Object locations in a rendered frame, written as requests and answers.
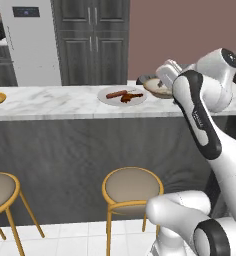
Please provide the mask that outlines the dark grey tall cupboards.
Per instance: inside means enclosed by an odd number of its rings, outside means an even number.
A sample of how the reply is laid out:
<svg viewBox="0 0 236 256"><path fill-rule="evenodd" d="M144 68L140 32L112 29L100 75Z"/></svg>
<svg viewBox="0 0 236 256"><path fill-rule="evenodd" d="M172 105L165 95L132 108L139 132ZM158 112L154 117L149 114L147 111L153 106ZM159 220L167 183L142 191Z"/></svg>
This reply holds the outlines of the dark grey tall cupboards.
<svg viewBox="0 0 236 256"><path fill-rule="evenodd" d="M130 0L51 0L64 86L125 85Z"/></svg>

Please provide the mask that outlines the dark grey base cupboards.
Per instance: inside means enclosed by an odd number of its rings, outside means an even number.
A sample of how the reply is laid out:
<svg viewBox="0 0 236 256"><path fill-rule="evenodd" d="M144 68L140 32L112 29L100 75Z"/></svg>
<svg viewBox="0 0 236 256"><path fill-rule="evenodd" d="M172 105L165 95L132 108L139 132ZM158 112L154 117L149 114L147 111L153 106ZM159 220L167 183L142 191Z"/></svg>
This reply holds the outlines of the dark grey base cupboards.
<svg viewBox="0 0 236 256"><path fill-rule="evenodd" d="M17 87L13 62L7 46L0 46L0 87Z"/></svg>

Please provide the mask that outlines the brown sausage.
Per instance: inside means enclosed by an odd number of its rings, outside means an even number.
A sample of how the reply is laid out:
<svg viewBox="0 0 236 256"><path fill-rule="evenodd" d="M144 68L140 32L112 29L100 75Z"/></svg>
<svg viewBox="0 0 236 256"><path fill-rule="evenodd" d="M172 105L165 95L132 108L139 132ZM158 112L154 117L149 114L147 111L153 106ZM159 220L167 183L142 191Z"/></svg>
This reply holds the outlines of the brown sausage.
<svg viewBox="0 0 236 256"><path fill-rule="evenodd" d="M111 99L111 98L115 98L115 97L119 97L119 96L123 96L127 94L127 90L121 90L121 91L117 91L117 92L112 92L106 95L106 99Z"/></svg>

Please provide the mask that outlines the brown cooked meat piece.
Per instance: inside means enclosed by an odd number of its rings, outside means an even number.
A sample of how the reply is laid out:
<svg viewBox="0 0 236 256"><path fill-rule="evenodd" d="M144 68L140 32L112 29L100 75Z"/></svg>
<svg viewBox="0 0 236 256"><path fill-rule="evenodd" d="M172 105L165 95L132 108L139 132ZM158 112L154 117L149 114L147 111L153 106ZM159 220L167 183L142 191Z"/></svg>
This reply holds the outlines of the brown cooked meat piece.
<svg viewBox="0 0 236 256"><path fill-rule="evenodd" d="M124 94L124 95L121 97L121 102L122 102L122 103L128 103L128 102L130 102L133 98L142 97L142 96L143 96L142 93L139 93L139 94L130 94L130 93L127 93L127 94Z"/></svg>

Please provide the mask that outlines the beige bowl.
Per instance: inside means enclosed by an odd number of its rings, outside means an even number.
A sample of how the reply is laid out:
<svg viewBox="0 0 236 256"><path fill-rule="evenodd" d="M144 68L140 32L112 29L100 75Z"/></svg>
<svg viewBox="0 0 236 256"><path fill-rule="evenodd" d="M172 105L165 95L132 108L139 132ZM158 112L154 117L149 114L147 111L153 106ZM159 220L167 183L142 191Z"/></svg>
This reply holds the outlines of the beige bowl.
<svg viewBox="0 0 236 256"><path fill-rule="evenodd" d="M143 83L143 87L153 96L162 99L172 98L172 91L168 89L158 78L152 78Z"/></svg>

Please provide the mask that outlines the white fridge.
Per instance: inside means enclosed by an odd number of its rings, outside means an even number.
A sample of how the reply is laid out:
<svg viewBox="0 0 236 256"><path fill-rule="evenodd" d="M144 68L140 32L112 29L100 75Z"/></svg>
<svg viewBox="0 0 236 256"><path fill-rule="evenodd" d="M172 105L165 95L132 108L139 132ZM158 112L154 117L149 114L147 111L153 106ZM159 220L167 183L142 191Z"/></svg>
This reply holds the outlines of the white fridge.
<svg viewBox="0 0 236 256"><path fill-rule="evenodd" d="M61 86L50 0L0 0L0 14L17 83Z"/></svg>

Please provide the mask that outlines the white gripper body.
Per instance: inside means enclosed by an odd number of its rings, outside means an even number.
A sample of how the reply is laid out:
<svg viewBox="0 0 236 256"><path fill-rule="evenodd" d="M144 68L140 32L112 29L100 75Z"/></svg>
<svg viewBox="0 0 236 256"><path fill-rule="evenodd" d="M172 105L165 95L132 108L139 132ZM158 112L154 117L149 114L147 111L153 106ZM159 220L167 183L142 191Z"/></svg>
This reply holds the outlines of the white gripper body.
<svg viewBox="0 0 236 256"><path fill-rule="evenodd" d="M157 68L156 76L169 90L172 89L174 80L182 72L182 68L176 62L165 62Z"/></svg>

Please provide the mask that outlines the grey marble-top dining counter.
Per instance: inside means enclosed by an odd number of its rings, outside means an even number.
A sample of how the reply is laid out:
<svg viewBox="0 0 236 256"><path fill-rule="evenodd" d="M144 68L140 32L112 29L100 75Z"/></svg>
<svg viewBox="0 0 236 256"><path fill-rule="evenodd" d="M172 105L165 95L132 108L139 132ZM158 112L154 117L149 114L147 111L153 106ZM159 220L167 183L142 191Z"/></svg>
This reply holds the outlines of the grey marble-top dining counter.
<svg viewBox="0 0 236 256"><path fill-rule="evenodd" d="M179 108L148 96L140 105L101 103L96 86L5 87L0 104L0 171L16 175L42 224L103 221L101 184L112 170L138 166L166 192L202 190L212 214L225 205Z"/></svg>

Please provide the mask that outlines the dark grey bowl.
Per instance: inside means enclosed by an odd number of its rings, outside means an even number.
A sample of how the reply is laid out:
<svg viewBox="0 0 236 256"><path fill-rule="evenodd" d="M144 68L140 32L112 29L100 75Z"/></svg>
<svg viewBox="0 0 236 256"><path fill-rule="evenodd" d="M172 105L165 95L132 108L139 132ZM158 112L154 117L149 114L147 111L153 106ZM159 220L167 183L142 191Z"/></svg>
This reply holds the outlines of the dark grey bowl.
<svg viewBox="0 0 236 256"><path fill-rule="evenodd" d="M143 85L146 81L150 79L156 79L157 76L155 74L146 74L146 75L141 75L137 78L136 84L137 85Z"/></svg>

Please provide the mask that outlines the white plate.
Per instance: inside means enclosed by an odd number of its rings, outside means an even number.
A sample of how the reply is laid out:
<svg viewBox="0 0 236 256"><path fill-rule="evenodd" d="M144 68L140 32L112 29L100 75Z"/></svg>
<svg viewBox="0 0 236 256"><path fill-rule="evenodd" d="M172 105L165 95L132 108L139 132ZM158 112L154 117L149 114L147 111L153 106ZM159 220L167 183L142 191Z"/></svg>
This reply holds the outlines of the white plate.
<svg viewBox="0 0 236 256"><path fill-rule="evenodd" d="M111 99L106 98L107 94L115 93L122 90L126 90L129 94L142 94L142 96L134 97L127 103L121 101L121 96L114 97ZM147 92L139 88L136 88L135 86L115 85L115 86L110 86L102 89L98 93L97 97L102 103L105 103L107 105L127 107L127 106L135 106L143 103L147 99Z"/></svg>

